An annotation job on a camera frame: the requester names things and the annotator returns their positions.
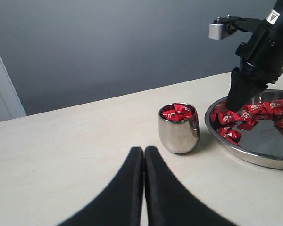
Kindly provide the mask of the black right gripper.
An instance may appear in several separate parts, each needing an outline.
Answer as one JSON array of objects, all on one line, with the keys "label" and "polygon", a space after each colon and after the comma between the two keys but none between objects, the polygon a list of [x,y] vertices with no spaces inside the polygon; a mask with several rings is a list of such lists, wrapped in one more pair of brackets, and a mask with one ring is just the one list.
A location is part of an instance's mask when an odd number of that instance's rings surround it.
[{"label": "black right gripper", "polygon": [[241,18],[233,26],[251,32],[236,55],[240,66],[231,72],[231,85],[225,107],[238,111],[255,95],[274,84],[283,73],[283,0],[278,0],[264,20]]}]

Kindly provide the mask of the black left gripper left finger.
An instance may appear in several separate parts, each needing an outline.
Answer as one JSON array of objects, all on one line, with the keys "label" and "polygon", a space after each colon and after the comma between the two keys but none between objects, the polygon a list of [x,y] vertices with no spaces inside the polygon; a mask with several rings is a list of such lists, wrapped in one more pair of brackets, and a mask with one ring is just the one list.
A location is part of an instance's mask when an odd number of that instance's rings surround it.
[{"label": "black left gripper left finger", "polygon": [[61,226],[139,226],[143,202],[143,150],[132,147],[123,165],[90,203]]}]

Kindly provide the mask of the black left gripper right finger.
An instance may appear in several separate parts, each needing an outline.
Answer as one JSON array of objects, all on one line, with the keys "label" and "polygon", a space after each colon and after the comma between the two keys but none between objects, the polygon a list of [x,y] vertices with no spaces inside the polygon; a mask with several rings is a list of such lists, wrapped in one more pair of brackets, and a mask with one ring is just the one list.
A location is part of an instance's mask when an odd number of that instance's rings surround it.
[{"label": "black left gripper right finger", "polygon": [[235,225],[192,195],[175,177],[156,147],[146,147],[144,163],[148,225]]}]

